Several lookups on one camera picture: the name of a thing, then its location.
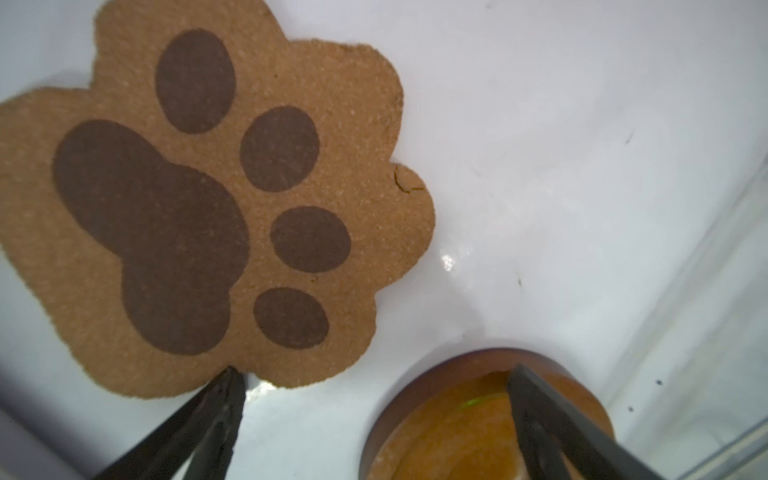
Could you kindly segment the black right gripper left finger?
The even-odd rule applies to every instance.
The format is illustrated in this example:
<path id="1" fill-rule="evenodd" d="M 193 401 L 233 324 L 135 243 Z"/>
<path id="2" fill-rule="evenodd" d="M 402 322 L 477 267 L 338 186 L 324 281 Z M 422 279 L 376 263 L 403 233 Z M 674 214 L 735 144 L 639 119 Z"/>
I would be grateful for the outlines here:
<path id="1" fill-rule="evenodd" d="M 228 367 L 164 423 L 95 477 L 171 479 L 183 465 L 186 479 L 223 479 L 243 417 L 246 381 Z"/>

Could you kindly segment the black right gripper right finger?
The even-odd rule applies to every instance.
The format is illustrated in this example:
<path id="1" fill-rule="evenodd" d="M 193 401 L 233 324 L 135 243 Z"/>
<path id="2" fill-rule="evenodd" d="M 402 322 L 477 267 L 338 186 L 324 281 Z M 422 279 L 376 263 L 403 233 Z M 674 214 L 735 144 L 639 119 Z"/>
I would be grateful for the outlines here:
<path id="1" fill-rule="evenodd" d="M 584 479 L 661 479 L 530 368 L 516 366 L 506 390 L 531 479 L 569 479 L 568 465 Z"/>

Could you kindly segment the brown wooden round coaster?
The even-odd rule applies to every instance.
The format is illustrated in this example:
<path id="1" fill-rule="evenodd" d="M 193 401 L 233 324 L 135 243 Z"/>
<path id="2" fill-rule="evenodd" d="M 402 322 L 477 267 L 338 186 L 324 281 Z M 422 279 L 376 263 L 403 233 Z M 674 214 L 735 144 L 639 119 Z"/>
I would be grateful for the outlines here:
<path id="1" fill-rule="evenodd" d="M 614 434 L 601 402 L 554 360 L 523 349 L 477 350 L 425 371 L 390 401 L 363 447 L 360 478 L 527 478 L 506 392 L 519 364 Z"/>

